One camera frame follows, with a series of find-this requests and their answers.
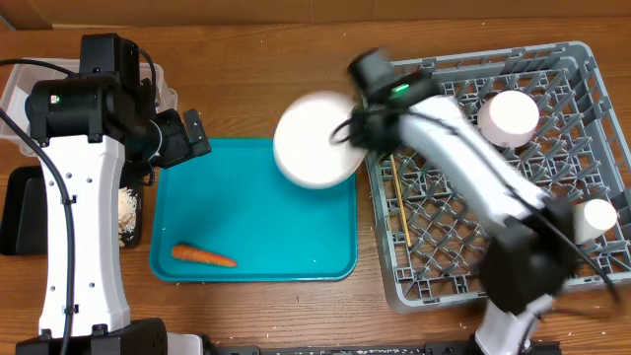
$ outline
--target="wooden surface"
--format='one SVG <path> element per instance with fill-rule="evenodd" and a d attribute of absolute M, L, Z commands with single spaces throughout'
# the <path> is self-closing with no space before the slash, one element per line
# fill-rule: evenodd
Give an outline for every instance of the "wooden surface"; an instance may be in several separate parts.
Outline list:
<path fill-rule="evenodd" d="M 17 29 L 631 16 L 628 0 L 0 0 Z"/>
<path fill-rule="evenodd" d="M 9 26 L 9 23 L 3 18 L 0 18 L 0 31 L 11 31 L 11 30 L 12 29 Z"/>
<path fill-rule="evenodd" d="M 579 39 L 594 51 L 621 121 L 631 137 L 631 19 L 432 21 L 339 26 L 250 26 L 124 29 L 162 65 L 179 109 L 196 107 L 211 137 L 271 137 L 284 108 L 314 90 L 350 93 L 346 65 L 383 45 L 393 59 Z M 79 54 L 79 31 L 0 34 L 0 55 Z M 4 83 L 9 69 L 0 70 Z M 8 174 L 35 164 L 0 142 L 0 198 Z M 401 316 L 386 304 L 368 180 L 358 184 L 359 261 L 340 282 L 176 285 L 149 268 L 156 188 L 143 202 L 141 245 L 121 254 L 127 301 L 135 319 L 162 318 L 169 331 L 205 332 L 220 345 L 262 347 L 421 344 L 465 339 L 481 320 L 479 308 Z M 43 303 L 43 256 L 0 256 L 0 353 L 36 335 Z M 623 291 L 623 297 L 631 292 Z M 631 318 L 604 292 L 563 296 L 559 308 L 583 316 L 550 315 L 536 338 L 560 340 L 564 354 L 628 354 Z"/>

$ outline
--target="dish rack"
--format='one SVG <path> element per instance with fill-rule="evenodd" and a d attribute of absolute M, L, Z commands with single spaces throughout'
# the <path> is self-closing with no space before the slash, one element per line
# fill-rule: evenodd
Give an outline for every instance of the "dish rack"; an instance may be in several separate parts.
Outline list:
<path fill-rule="evenodd" d="M 506 90 L 530 95 L 540 119 L 530 142 L 500 149 L 523 176 L 571 203 L 610 201 L 615 226 L 583 246 L 613 281 L 631 279 L 629 149 L 590 48 L 581 42 L 392 62 L 442 83 L 469 121 Z M 412 248 L 402 229 L 390 159 L 367 158 L 386 298 L 399 313 L 430 311 L 485 298 L 475 264 L 489 242 L 449 180 L 417 152 L 394 154 Z M 602 282 L 585 265 L 566 283 L 573 291 Z"/>

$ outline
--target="black base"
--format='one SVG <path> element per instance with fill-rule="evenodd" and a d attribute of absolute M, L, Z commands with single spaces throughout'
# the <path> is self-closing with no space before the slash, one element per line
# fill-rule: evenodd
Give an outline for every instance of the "black base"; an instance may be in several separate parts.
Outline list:
<path fill-rule="evenodd" d="M 484 355 L 471 341 L 437 341 L 425 344 L 426 355 Z M 534 342 L 526 355 L 561 355 L 560 343 L 555 341 Z"/>
<path fill-rule="evenodd" d="M 69 355 L 166 355 L 167 329 L 161 319 L 133 321 L 108 333 L 94 327 L 93 335 L 73 337 Z M 46 334 L 16 345 L 16 355 L 59 355 L 61 339 Z"/>
<path fill-rule="evenodd" d="M 217 348 L 213 345 L 212 341 L 210 341 L 210 337 L 208 337 L 208 335 L 199 334 L 199 337 L 201 338 L 201 343 L 204 349 L 203 355 L 219 355 Z"/>

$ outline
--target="white cup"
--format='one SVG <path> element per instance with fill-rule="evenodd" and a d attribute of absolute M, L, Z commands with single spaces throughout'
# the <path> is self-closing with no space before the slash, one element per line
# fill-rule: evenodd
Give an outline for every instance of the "white cup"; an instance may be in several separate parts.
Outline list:
<path fill-rule="evenodd" d="M 521 147 L 539 122 L 539 108 L 519 91 L 505 91 L 484 103 L 477 115 L 482 135 L 500 147 Z"/>
<path fill-rule="evenodd" d="M 593 240 L 608 231 L 618 214 L 611 203 L 593 199 L 576 206 L 574 212 L 574 237 L 577 245 Z"/>

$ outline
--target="plastic container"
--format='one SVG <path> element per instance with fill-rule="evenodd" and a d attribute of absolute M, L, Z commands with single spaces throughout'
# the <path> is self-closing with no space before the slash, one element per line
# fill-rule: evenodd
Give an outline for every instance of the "plastic container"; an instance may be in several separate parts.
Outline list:
<path fill-rule="evenodd" d="M 476 124 L 481 106 L 506 90 L 530 95 L 539 111 L 531 140 L 508 163 L 543 189 L 579 204 L 594 198 L 614 206 L 611 230 L 583 248 L 613 281 L 631 279 L 631 154 L 592 51 L 565 42 L 393 62 L 401 73 L 422 71 L 442 81 Z M 485 297 L 474 266 L 488 237 L 450 182 L 421 155 L 394 154 L 413 247 L 401 230 L 390 161 L 367 159 L 375 207 L 377 246 L 386 299 L 399 313 L 435 310 Z M 586 267 L 568 290 L 601 287 Z"/>
<path fill-rule="evenodd" d="M 41 60 L 48 63 L 70 69 L 74 72 L 79 71 L 79 59 L 53 59 L 53 58 L 29 58 Z M 159 105 L 156 107 L 158 112 L 162 112 L 169 108 L 177 109 L 177 93 L 170 89 L 165 81 L 165 73 L 162 67 L 155 64 L 156 67 L 156 87 L 158 93 L 156 100 Z M 7 85 L 4 88 L 2 99 L 0 99 L 0 107 L 3 108 L 9 116 L 18 123 L 20 128 L 29 133 L 29 120 L 25 112 L 25 101 L 31 94 L 31 89 L 36 82 L 40 80 L 63 79 L 65 74 L 58 71 L 39 67 L 29 64 L 17 64 L 13 67 L 13 71 L 9 76 Z M 140 63 L 140 79 L 151 78 L 151 69 L 149 64 Z M 4 122 L 0 122 L 0 139 L 8 139 L 20 146 L 22 154 L 34 157 L 35 153 L 11 130 L 5 126 Z"/>
<path fill-rule="evenodd" d="M 9 175 L 0 226 L 0 253 L 46 253 L 46 192 L 41 167 L 19 167 Z"/>

